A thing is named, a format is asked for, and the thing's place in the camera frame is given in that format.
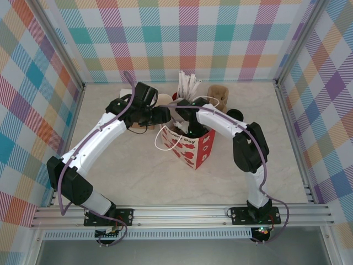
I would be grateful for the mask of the grey metal panel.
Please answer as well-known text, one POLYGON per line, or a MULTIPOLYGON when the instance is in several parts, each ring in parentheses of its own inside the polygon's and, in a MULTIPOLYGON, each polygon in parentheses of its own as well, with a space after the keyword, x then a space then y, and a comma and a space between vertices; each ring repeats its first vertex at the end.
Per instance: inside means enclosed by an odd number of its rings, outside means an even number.
POLYGON ((331 265, 318 243, 255 245, 236 240, 45 241, 36 265, 331 265))

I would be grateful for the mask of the small circuit board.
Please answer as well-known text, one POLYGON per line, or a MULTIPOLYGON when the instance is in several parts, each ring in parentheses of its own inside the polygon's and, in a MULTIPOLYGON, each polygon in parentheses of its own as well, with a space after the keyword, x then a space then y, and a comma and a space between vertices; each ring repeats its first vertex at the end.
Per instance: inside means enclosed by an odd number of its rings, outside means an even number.
POLYGON ((95 238, 101 238, 101 240, 115 240, 119 237, 120 229, 97 229, 94 232, 95 238))
POLYGON ((272 227, 263 227, 263 226, 255 227, 255 228, 252 228, 252 236, 254 238, 270 236, 271 231, 272 231, 272 227))

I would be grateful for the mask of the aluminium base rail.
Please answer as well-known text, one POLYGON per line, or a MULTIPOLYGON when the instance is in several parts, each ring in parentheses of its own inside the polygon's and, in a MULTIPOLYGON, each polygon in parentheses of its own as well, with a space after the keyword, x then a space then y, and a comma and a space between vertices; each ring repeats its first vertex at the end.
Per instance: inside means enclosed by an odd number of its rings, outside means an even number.
MULTIPOLYGON (((325 204, 289 204, 289 211, 281 204, 279 209, 283 226, 288 216, 288 226, 333 226, 334 217, 325 204)), ((133 209, 132 228, 209 228, 230 227, 231 204, 226 205, 119 205, 133 209)), ((83 229, 84 210, 71 206, 62 216, 57 205, 38 208, 32 229, 83 229)))

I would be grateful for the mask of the stack of white napkins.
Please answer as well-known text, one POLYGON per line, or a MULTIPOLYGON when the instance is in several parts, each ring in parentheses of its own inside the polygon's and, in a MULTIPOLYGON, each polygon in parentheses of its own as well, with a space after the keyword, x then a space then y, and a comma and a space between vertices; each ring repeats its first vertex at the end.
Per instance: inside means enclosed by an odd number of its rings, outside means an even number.
MULTIPOLYGON (((146 127, 145 126, 139 126, 138 123, 133 123, 133 125, 129 128, 130 130, 133 130, 137 133, 142 133, 146 127)), ((154 125, 148 126, 147 127, 148 130, 154 130, 154 125)))

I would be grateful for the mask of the aluminium frame post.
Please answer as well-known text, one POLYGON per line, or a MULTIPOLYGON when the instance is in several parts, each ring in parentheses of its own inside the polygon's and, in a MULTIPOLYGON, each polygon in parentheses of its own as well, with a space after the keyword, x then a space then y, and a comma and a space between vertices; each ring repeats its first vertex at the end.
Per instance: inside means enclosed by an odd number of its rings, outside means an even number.
POLYGON ((39 21, 40 25, 42 26, 47 38, 49 39, 50 43, 52 44, 55 51, 58 53, 60 59, 63 62, 63 65, 66 67, 68 73, 73 78, 75 84, 80 88, 80 90, 84 90, 84 82, 81 79, 74 63, 72 62, 68 52, 66 51, 64 44, 62 43, 55 27, 50 22, 45 10, 40 4, 39 0, 25 0, 28 6, 30 7, 31 11, 33 12, 34 16, 39 21))
POLYGON ((308 38, 329 2, 330 0, 309 0, 306 10, 301 17, 301 21, 298 23, 290 45, 274 77, 274 84, 277 89, 281 87, 281 83, 290 73, 299 53, 307 43, 308 38))

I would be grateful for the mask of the red white paper bag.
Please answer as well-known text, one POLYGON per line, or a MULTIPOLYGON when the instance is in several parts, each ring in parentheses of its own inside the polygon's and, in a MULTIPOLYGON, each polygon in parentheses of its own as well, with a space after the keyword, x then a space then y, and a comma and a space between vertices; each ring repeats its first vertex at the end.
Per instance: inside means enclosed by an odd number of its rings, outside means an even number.
POLYGON ((176 105, 169 108, 171 120, 160 125, 154 145, 164 152, 173 152, 176 157, 185 162, 192 169, 198 169, 203 162, 210 156, 213 142, 215 139, 215 131, 208 126, 208 133, 202 137, 186 137, 185 134, 174 126, 174 121, 184 121, 184 119, 176 112, 176 105))

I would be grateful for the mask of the brown pulp cup carrier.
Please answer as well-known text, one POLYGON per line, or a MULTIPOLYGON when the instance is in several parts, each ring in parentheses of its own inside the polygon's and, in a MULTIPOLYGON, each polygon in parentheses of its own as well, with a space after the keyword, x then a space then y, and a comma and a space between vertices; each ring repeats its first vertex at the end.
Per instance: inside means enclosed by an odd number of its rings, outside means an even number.
POLYGON ((229 96, 229 90, 227 87, 222 85, 211 85, 207 92, 208 101, 216 107, 219 111, 227 112, 227 101, 229 96))

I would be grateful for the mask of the black plastic cup lid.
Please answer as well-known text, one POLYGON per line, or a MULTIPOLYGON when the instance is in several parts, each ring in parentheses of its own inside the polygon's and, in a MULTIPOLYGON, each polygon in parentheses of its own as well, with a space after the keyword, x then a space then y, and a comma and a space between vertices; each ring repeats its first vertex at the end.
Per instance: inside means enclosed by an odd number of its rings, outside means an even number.
POLYGON ((244 115, 238 109, 230 109, 230 110, 228 110, 227 111, 227 115, 230 116, 231 118, 235 119, 235 120, 244 121, 244 115))

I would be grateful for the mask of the stack of white paper cups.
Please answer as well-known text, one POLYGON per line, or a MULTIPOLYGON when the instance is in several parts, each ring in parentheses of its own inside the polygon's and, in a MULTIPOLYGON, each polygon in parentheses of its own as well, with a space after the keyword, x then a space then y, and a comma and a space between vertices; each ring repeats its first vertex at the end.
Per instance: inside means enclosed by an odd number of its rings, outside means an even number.
POLYGON ((159 94, 156 102, 156 107, 160 105, 168 105, 173 101, 172 97, 168 94, 159 94))

